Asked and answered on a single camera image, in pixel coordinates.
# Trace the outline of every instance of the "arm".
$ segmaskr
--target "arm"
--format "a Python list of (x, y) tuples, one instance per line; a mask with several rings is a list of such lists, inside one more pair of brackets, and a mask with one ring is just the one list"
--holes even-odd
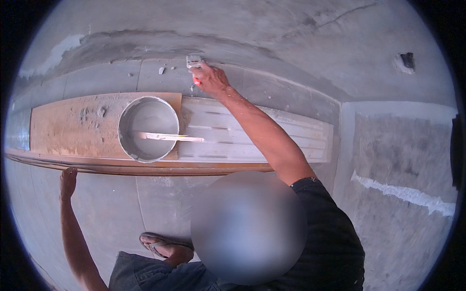
[(81, 228), (71, 208), (71, 196), (76, 187), (77, 169), (68, 168), (60, 176), (60, 217), (62, 223), (63, 248), (66, 259), (84, 290), (108, 291), (92, 260)]
[(223, 70), (203, 62), (200, 69), (190, 71), (200, 80), (200, 89), (222, 103), (236, 118), (279, 179), (291, 185), (302, 178), (317, 178), (298, 145), (272, 118), (231, 87)]

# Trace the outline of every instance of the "man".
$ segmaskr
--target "man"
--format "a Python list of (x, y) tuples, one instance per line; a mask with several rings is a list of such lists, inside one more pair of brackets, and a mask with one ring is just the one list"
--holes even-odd
[(61, 176), (61, 221), (65, 254), (85, 290), (362, 290), (364, 251), (348, 217), (317, 179), (304, 154), (269, 116), (230, 86), (223, 70), (192, 68), (199, 87), (221, 102), (265, 156), (277, 177), (301, 199), (308, 220), (308, 238), (298, 262), (282, 277), (258, 286), (233, 285), (215, 277), (193, 258), (192, 246), (143, 233), (141, 243), (157, 260), (119, 252), (109, 287), (102, 281), (71, 208), (76, 169)]

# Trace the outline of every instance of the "black t-shirt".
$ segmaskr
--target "black t-shirt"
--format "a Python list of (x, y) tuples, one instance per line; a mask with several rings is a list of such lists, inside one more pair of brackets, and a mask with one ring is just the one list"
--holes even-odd
[(315, 178), (301, 179), (291, 188), (308, 220), (308, 238), (298, 262), (274, 281), (234, 290), (362, 290), (364, 250), (348, 216)]

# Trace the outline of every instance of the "man's left arm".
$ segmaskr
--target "man's left arm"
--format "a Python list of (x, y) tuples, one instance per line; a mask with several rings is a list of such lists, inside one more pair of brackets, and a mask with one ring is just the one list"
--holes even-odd
[(60, 217), (62, 223), (63, 248), (66, 259), (84, 290), (108, 291), (92, 260), (84, 235), (71, 207), (71, 196), (76, 187), (77, 169), (68, 168), (60, 177)]

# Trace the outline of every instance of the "bucket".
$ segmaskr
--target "bucket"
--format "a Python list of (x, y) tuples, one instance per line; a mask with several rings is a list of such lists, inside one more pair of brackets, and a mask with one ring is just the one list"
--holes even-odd
[(144, 96), (124, 109), (118, 122), (118, 139), (124, 152), (138, 162), (163, 159), (176, 141), (142, 139), (135, 132), (179, 134), (179, 120), (173, 107), (165, 100)]

